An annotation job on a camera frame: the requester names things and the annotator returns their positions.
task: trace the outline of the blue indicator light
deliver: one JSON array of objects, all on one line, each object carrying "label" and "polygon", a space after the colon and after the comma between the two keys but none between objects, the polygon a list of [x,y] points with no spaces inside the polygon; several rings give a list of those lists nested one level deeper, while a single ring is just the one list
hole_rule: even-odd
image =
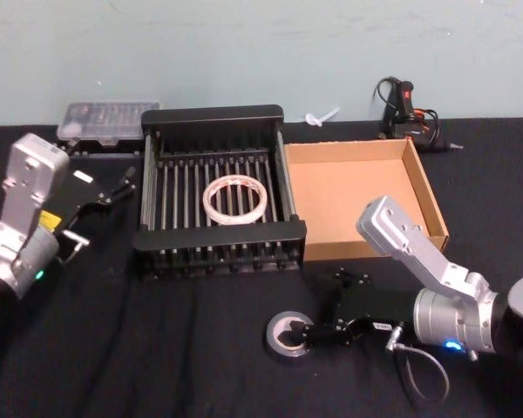
[{"label": "blue indicator light", "polygon": [[456,341],[446,341],[444,343],[444,347],[450,348],[451,350],[454,350],[454,351],[465,351],[463,349],[463,346]]}]

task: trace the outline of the metal dish rack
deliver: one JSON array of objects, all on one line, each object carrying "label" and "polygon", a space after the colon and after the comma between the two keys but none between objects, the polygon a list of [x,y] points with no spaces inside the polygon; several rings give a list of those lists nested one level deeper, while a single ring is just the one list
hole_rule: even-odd
[{"label": "metal dish rack", "polygon": [[[298,269],[305,223],[295,214],[276,105],[148,111],[140,229],[133,246],[144,278]],[[258,179],[268,206],[254,224],[220,226],[201,202],[206,186],[228,174]],[[232,186],[215,207],[249,212],[257,194]]]}]

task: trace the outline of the brown cardboard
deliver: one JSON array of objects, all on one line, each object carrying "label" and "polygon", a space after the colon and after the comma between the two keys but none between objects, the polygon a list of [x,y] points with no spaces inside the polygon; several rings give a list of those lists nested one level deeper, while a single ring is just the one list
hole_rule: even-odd
[{"label": "brown cardboard", "polygon": [[385,194],[444,249],[447,228],[411,141],[289,144],[285,157],[296,212],[308,228],[306,261],[376,257],[356,223]]}]

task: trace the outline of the black table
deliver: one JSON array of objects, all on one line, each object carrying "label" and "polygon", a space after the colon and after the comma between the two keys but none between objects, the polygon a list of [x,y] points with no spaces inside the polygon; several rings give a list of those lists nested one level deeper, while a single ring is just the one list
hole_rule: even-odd
[{"label": "black table", "polygon": [[[53,140],[55,130],[0,127],[0,182],[14,140],[28,131]],[[284,137],[367,139],[376,131],[373,122],[295,124],[286,125]],[[506,290],[523,276],[523,118],[446,120],[444,132],[465,150],[422,160],[450,231],[446,256]],[[132,163],[75,164],[111,184]],[[445,404],[417,413],[380,336],[283,366],[264,351],[263,330],[285,309],[317,319],[318,298],[300,274],[139,282],[130,263],[137,216],[134,199],[95,220],[92,248],[59,278],[39,281],[25,300],[0,360],[0,416],[523,416],[519,359],[483,355],[471,363],[431,349],[452,392]],[[377,284],[418,287],[391,260],[346,264]],[[439,390],[430,368],[416,369],[419,381]]]}]

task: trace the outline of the duct tape roll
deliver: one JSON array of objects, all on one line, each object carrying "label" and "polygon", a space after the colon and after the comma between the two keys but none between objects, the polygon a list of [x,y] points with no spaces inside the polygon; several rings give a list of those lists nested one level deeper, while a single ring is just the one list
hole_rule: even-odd
[{"label": "duct tape roll", "polygon": [[274,354],[279,354],[281,357],[288,357],[290,359],[302,357],[309,351],[309,348],[304,342],[301,344],[293,343],[292,345],[289,345],[280,338],[283,333],[293,331],[290,326],[290,323],[293,321],[298,321],[305,325],[314,325],[314,322],[303,313],[285,311],[278,313],[269,321],[265,334],[268,348]]}]

